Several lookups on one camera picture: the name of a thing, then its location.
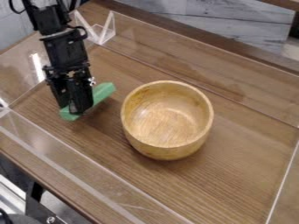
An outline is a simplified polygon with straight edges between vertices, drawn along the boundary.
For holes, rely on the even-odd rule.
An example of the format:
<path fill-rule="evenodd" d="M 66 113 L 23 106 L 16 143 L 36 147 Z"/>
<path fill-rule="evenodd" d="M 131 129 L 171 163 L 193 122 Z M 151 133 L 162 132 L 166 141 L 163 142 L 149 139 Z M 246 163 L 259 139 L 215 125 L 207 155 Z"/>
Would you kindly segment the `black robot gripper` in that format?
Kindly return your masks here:
<path fill-rule="evenodd" d="M 40 38 L 50 64 L 43 67 L 47 84 L 60 108 L 83 114 L 94 105 L 90 57 L 84 45 L 88 34 L 71 29 Z"/>

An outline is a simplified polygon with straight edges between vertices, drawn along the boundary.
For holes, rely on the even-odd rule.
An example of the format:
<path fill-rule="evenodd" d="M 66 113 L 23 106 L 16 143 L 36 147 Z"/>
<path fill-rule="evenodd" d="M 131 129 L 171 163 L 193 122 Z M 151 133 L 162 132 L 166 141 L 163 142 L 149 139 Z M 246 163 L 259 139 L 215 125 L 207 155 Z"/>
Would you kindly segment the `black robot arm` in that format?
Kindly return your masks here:
<path fill-rule="evenodd" d="M 87 29 L 71 25 L 71 16 L 62 0 L 56 4 L 38 7 L 31 0 L 22 0 L 24 9 L 10 8 L 16 14 L 24 11 L 32 22 L 32 28 L 42 34 L 40 41 L 51 64 L 42 70 L 59 107 L 68 108 L 74 115 L 83 114 L 94 105 L 92 75 L 90 58 L 84 46 Z"/>

